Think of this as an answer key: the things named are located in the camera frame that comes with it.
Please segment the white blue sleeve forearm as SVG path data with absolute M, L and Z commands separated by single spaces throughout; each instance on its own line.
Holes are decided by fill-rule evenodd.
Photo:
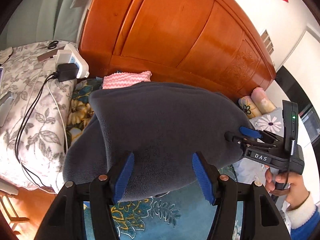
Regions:
M 291 223 L 291 239 L 319 239 L 319 208 L 314 204 L 311 193 L 299 207 L 289 207 L 286 213 Z

